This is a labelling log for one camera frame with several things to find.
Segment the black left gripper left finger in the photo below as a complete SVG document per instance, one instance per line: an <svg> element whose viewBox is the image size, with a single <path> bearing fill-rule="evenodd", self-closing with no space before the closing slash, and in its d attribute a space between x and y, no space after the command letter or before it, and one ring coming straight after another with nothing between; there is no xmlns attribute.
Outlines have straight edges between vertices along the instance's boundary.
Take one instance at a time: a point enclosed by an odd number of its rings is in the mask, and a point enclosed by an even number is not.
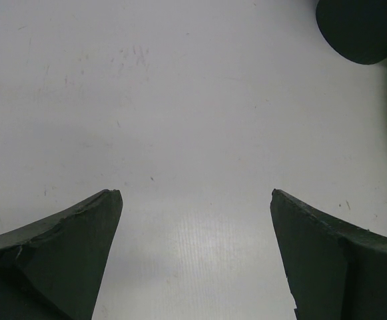
<svg viewBox="0 0 387 320"><path fill-rule="evenodd" d="M105 189L0 234L0 319L91 319L122 209Z"/></svg>

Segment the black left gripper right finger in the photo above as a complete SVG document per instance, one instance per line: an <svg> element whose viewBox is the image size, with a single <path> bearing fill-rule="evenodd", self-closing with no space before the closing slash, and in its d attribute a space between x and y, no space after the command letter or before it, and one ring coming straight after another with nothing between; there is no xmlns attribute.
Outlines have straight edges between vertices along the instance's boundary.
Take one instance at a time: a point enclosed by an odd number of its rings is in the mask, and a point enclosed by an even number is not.
<svg viewBox="0 0 387 320"><path fill-rule="evenodd" d="M387 319L387 237L280 189L270 213L297 319Z"/></svg>

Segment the black ribbed trash bin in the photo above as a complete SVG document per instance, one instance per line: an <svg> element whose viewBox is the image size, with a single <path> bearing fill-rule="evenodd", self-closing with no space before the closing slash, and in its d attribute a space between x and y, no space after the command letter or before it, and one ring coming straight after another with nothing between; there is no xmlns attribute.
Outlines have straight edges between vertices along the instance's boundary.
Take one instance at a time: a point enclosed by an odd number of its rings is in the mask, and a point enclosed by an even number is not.
<svg viewBox="0 0 387 320"><path fill-rule="evenodd" d="M316 22L328 44L347 60L373 65L387 58L387 0L321 0Z"/></svg>

